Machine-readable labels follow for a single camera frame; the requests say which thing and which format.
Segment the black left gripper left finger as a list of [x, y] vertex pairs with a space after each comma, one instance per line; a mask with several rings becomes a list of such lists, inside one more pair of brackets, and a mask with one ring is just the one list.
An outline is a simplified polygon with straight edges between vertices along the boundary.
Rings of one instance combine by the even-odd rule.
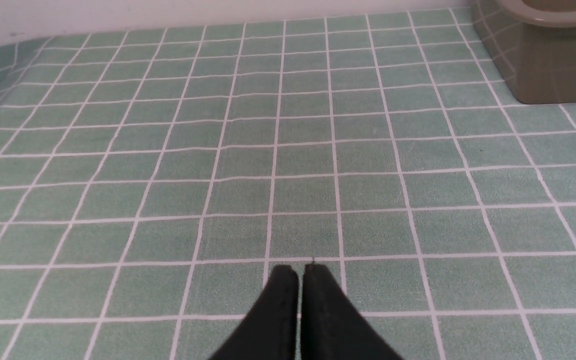
[[211, 360], [294, 360], [299, 279], [276, 265], [254, 305]]

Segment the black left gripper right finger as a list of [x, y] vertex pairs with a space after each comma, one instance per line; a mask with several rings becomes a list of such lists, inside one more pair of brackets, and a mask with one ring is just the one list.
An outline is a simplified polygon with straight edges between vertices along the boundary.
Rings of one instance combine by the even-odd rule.
[[401, 360], [361, 316], [324, 264], [309, 263], [302, 276], [303, 360]]

